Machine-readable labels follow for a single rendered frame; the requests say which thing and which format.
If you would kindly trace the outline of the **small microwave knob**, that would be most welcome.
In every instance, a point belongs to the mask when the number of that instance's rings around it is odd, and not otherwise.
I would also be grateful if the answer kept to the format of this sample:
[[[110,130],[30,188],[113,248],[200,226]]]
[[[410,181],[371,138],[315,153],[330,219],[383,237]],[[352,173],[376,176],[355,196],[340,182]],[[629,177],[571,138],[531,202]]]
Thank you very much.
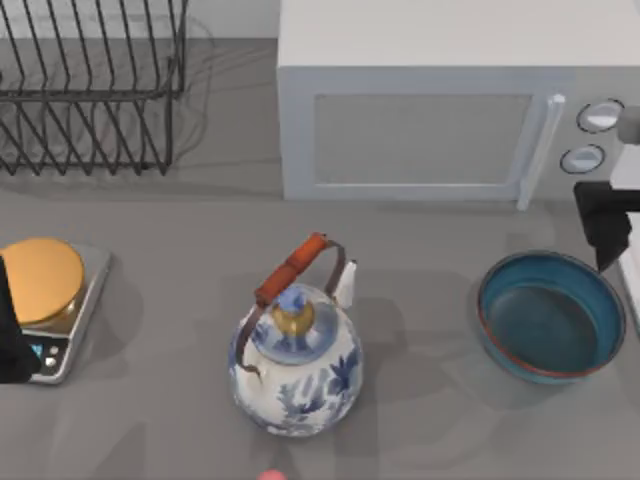
[[[581,175],[597,170],[606,159],[604,149],[589,144],[567,150],[559,161],[560,168],[567,174]]]

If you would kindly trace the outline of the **blue bowl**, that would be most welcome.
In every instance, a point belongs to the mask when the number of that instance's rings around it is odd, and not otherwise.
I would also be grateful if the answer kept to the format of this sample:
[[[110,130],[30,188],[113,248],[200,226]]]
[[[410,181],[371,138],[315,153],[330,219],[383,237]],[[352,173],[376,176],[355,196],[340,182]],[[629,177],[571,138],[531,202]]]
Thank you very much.
[[[482,277],[477,335],[488,355],[523,380],[578,382],[607,366],[626,335],[619,294],[570,255],[528,250],[504,257]]]

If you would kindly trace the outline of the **large microwave knob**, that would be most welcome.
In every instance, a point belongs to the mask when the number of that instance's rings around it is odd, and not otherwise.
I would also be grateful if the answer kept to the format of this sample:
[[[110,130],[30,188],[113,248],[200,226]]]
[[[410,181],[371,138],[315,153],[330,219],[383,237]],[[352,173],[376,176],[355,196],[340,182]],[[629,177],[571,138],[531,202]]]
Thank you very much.
[[[578,128],[589,134],[599,134],[612,130],[624,110],[624,104],[617,99],[606,99],[586,104],[578,113]]]

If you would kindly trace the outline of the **microwave oven door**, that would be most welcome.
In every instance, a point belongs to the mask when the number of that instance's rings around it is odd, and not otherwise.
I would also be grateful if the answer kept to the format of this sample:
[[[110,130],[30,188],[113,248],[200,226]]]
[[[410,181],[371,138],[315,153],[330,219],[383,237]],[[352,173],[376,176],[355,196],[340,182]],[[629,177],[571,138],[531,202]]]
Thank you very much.
[[[545,99],[564,95],[564,114],[572,80],[541,67],[282,67],[284,194],[516,205]]]

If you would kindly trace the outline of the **pale microwave oven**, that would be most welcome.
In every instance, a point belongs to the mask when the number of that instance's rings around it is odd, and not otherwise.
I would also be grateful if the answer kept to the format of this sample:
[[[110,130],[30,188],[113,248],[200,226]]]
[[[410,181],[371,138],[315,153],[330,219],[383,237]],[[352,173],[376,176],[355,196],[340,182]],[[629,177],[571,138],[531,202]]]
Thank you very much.
[[[589,134],[580,110],[609,98],[640,106],[640,0],[282,0],[277,87],[289,66],[566,70],[568,103],[531,202],[565,200],[576,181],[610,179],[621,152],[618,122]],[[565,173],[562,155],[589,144],[604,149],[602,165]]]

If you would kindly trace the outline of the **blue and white teapot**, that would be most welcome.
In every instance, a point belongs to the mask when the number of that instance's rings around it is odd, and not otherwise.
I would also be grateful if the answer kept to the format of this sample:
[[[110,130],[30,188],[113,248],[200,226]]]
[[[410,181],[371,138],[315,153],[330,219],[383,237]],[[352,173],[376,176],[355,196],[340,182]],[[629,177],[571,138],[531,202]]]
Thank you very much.
[[[364,375],[347,315],[356,269],[342,245],[313,233],[255,290],[227,364],[236,405],[269,433],[319,434],[355,403]]]

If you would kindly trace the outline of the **silver kitchen scale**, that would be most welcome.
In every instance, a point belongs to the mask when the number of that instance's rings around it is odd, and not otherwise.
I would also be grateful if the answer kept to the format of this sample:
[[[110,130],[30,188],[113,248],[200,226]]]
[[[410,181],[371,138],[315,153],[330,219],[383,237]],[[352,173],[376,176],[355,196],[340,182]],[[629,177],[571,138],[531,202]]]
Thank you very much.
[[[40,371],[29,380],[31,384],[56,385],[65,380],[84,343],[109,274],[112,254],[108,250],[83,244],[71,246],[83,261],[82,289],[57,318],[22,328],[24,338],[41,362]]]

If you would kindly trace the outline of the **round orange scale plate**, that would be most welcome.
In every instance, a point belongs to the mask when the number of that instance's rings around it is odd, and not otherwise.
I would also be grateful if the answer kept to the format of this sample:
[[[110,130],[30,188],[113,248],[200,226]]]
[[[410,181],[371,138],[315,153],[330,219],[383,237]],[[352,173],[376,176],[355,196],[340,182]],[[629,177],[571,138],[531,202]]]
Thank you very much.
[[[85,266],[71,244],[30,237],[0,249],[18,324],[63,329],[77,313],[85,288]]]

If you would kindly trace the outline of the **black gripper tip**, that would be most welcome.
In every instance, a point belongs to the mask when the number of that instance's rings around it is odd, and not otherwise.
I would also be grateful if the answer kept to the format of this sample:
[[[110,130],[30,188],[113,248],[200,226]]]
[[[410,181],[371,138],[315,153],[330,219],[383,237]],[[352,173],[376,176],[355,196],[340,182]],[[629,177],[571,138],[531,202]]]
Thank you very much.
[[[27,383],[40,369],[41,361],[17,321],[6,266],[0,255],[0,384]]]

